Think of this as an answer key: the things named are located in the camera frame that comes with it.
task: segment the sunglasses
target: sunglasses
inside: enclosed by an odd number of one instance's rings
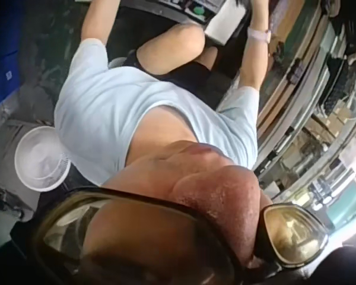
[[[328,241],[325,226],[307,210],[270,205],[260,212],[254,250],[270,270],[249,270],[201,213],[95,187],[65,193],[17,223],[11,237],[56,284],[253,283],[310,263]]]

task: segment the green button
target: green button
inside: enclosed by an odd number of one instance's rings
[[[196,6],[193,11],[196,15],[199,15],[199,16],[204,15],[204,12],[205,12],[205,10],[202,6]]]

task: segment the knee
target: knee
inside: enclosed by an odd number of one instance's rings
[[[205,34],[202,27],[196,24],[180,24],[173,29],[176,29],[177,40],[182,45],[182,49],[193,59],[203,52]]]

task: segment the man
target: man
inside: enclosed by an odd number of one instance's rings
[[[105,44],[118,6],[119,0],[94,0],[84,20],[82,42],[55,110],[66,153],[96,185],[178,202],[207,215],[248,265],[260,208],[270,203],[249,170],[258,149],[269,1],[252,0],[241,83],[217,112],[192,94],[217,55],[215,48],[204,50],[199,26],[174,26],[121,67],[108,68]],[[100,223],[110,228],[107,218]],[[92,237],[92,244],[105,248],[107,234]]]

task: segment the black shorts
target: black shorts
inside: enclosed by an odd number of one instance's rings
[[[160,81],[174,83],[175,85],[186,89],[193,94],[195,94],[207,82],[207,79],[211,75],[211,71],[207,67],[194,61],[184,64],[167,74],[153,75],[141,66],[136,56],[136,51],[132,52],[126,58],[122,66],[138,68]]]

